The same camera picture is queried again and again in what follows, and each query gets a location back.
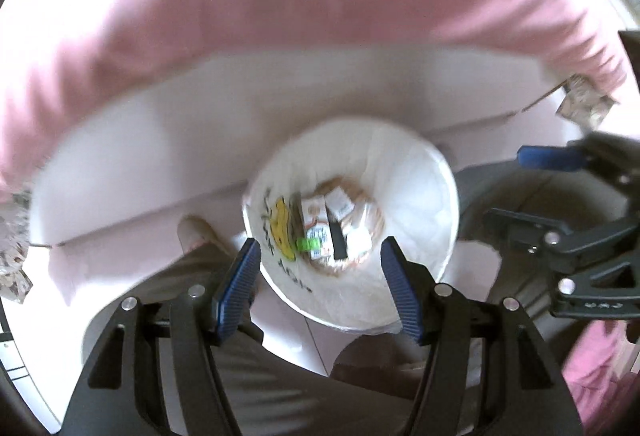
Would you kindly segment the white milk carton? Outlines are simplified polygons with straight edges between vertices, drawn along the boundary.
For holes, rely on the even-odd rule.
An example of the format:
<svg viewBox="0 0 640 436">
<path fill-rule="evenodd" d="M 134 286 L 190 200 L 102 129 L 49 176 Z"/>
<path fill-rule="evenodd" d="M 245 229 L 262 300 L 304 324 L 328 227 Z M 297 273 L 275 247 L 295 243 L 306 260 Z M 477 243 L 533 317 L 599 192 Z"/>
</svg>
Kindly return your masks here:
<svg viewBox="0 0 640 436">
<path fill-rule="evenodd" d="M 355 204 L 342 187 L 336 187 L 326 194 L 324 202 L 330 218 L 334 260 L 346 260 L 347 243 L 342 221 L 355 209 Z"/>
</svg>

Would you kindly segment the bright green toy brick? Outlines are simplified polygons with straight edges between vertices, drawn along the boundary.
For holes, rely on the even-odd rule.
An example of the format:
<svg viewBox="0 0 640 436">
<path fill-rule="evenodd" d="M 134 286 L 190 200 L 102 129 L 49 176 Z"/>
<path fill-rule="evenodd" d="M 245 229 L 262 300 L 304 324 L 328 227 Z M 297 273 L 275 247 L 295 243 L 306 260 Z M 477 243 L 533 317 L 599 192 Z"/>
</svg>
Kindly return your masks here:
<svg viewBox="0 0 640 436">
<path fill-rule="evenodd" d="M 314 252 L 322 249 L 322 241 L 318 238 L 298 238 L 295 242 L 298 252 Z"/>
</svg>

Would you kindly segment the floral bed skirt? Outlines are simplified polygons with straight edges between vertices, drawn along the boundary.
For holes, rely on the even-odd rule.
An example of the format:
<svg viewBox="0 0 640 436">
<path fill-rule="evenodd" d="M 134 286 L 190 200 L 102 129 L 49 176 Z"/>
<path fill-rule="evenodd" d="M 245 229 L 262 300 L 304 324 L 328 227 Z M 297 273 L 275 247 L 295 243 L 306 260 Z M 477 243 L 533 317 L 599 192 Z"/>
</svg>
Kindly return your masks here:
<svg viewBox="0 0 640 436">
<path fill-rule="evenodd" d="M 616 105 L 608 95 L 599 92 L 589 78 L 572 75 L 564 81 L 565 92 L 556 114 L 578 125 L 583 130 L 597 130 Z"/>
</svg>

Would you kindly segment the pink quilted jacket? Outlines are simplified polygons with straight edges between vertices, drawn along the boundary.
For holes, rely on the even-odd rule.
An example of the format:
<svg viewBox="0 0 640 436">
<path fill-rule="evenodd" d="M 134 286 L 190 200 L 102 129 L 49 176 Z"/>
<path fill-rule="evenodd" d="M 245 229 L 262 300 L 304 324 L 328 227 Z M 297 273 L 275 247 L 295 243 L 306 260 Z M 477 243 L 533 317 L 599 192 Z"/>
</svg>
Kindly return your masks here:
<svg viewBox="0 0 640 436">
<path fill-rule="evenodd" d="M 596 320 L 585 327 L 563 364 L 585 435 L 605 435 L 639 399 L 638 373 L 616 372 L 629 345 L 626 321 Z"/>
</svg>

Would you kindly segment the small white red box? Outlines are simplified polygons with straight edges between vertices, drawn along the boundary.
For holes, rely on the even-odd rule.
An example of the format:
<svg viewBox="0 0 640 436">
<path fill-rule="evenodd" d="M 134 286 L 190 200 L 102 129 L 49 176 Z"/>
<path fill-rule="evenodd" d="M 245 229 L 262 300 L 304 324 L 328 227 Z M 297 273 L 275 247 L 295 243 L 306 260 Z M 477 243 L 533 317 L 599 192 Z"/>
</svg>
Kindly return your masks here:
<svg viewBox="0 0 640 436">
<path fill-rule="evenodd" d="M 311 262 L 331 258 L 333 256 L 333 242 L 324 197 L 310 196 L 300 200 L 300 214 L 303 222 L 303 238 L 318 238 L 322 241 L 320 251 L 304 253 L 308 255 Z"/>
</svg>

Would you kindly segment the white trash bin with bag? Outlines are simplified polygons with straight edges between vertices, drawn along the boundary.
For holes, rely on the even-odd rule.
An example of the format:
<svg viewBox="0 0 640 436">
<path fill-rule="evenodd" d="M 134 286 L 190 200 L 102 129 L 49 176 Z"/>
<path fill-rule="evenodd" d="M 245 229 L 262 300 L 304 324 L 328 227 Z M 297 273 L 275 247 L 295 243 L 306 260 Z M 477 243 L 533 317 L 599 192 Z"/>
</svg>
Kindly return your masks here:
<svg viewBox="0 0 640 436">
<path fill-rule="evenodd" d="M 459 226 L 442 152 L 373 118 L 331 120 L 289 140 L 255 176 L 242 212 L 273 292 L 316 323 L 358 334 L 400 329 L 382 242 L 394 237 L 440 279 Z"/>
</svg>

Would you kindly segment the snack wrapper in bin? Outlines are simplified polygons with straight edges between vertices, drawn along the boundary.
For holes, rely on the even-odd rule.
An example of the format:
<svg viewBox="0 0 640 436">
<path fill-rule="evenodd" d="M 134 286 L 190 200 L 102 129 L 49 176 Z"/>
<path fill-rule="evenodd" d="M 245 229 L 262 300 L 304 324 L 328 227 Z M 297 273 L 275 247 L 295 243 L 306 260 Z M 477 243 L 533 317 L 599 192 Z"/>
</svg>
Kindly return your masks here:
<svg viewBox="0 0 640 436">
<path fill-rule="evenodd" d="M 334 257 L 311 262 L 311 266 L 322 274 L 337 276 L 345 271 L 367 263 L 375 245 L 382 239 L 385 219 L 378 202 L 358 180 L 346 176 L 335 176 L 320 182 L 314 189 L 315 196 L 325 196 L 336 187 L 342 187 L 355 204 L 355 209 L 342 221 L 347 243 L 346 260 Z"/>
</svg>

